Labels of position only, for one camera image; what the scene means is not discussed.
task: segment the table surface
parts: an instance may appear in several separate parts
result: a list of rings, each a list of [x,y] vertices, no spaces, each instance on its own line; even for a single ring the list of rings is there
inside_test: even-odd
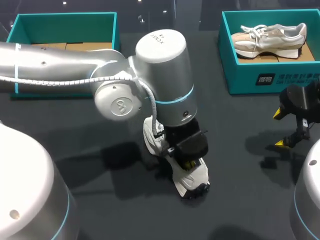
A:
[[[142,33],[121,34],[128,57]],[[231,96],[217,48],[218,32],[185,34],[198,101],[208,130],[211,188],[181,200],[170,168],[146,150],[142,125],[151,113],[111,122],[92,99],[11,100],[0,95],[0,119],[38,140],[56,162],[78,206],[79,240],[291,240],[289,209],[306,154],[320,137],[291,151],[274,143],[296,128],[294,116],[273,120],[276,95]]]

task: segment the teal box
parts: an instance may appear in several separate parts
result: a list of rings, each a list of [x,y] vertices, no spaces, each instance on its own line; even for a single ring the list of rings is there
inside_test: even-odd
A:
[[[116,12],[18,14],[7,43],[112,43],[120,50]],[[13,97],[29,97],[16,93]],[[88,97],[82,95],[46,97]]]
[[[307,26],[307,45],[315,61],[239,63],[231,35],[241,32],[241,25]],[[224,11],[220,24],[218,48],[230,94],[279,93],[290,84],[305,86],[320,75],[320,11],[318,9]],[[272,81],[257,85],[260,78]]]

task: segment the white sneaker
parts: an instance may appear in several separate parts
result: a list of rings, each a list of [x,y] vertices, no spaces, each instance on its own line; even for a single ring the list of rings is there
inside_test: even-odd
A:
[[[163,127],[162,124],[156,121],[157,130],[162,131]],[[143,138],[149,152],[155,156],[160,156],[163,149],[168,146],[164,135],[155,139],[152,132],[152,116],[144,120]],[[208,192],[210,187],[208,168],[202,158],[199,159],[200,165],[189,171],[181,168],[174,158],[167,155],[165,159],[172,167],[172,179],[181,197],[192,199]]]
[[[271,53],[283,58],[297,59],[306,41],[307,26],[282,26],[280,24],[253,28],[241,26],[244,32],[233,34],[235,52],[248,59],[254,59],[262,53]]]

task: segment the screw hole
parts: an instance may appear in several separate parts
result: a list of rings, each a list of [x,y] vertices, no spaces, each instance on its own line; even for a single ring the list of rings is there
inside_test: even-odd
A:
[[[14,220],[18,220],[20,218],[20,214],[17,210],[11,210],[10,217]]]
[[[317,164],[317,160],[312,160],[309,162],[309,165],[310,166],[313,166],[313,165],[316,165]]]

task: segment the white cylindrical robot base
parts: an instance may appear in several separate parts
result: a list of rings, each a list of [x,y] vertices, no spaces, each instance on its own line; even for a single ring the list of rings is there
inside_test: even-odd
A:
[[[76,240],[78,234],[75,200],[55,167],[53,186],[44,206],[22,230],[7,240]]]
[[[76,240],[76,204],[48,152],[0,123],[0,240]]]
[[[305,159],[290,207],[296,240],[320,240],[320,141]]]

